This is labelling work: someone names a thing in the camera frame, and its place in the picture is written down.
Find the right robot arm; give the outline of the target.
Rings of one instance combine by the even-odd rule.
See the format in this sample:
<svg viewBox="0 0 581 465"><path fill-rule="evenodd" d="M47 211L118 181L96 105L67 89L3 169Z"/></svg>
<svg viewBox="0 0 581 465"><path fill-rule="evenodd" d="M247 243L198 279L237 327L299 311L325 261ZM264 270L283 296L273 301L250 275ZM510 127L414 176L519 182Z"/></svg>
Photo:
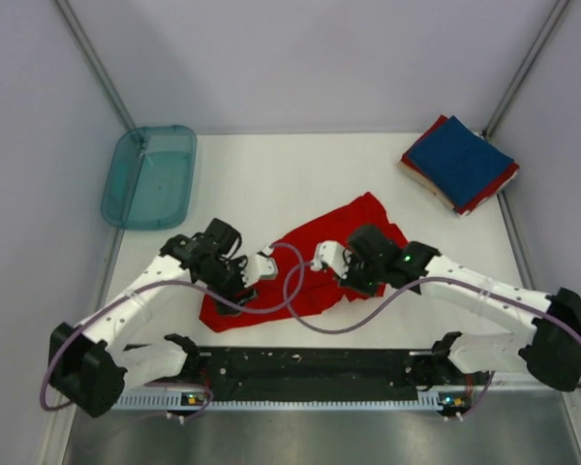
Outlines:
<svg viewBox="0 0 581 465"><path fill-rule="evenodd" d="M500 334L448 334L435 345L435 376L452 384L478 371L529 373L559 391L581 383L581 297L510 286L464 267L438 249L412 241L399 247L374 225L363 225L346 245L321 247L341 286L374 295L386 284L458 305L502 328Z"/></svg>

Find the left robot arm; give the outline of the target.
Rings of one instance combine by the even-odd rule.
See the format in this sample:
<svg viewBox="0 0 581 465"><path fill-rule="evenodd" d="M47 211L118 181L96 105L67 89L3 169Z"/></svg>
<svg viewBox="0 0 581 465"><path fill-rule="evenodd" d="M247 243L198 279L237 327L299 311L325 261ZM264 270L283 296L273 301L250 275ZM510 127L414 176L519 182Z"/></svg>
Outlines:
<svg viewBox="0 0 581 465"><path fill-rule="evenodd" d="M160 248L141 275L105 307L77 325L63 323L49 337L43 388L54 388L91 418L107 413L122 394L161 378L189 384L199 375L193 341L169 334L133 346L178 286L197 288L239 313L253 300L256 284L276 277L272 248L237 254L238 230L214 218L203 232L178 234Z"/></svg>

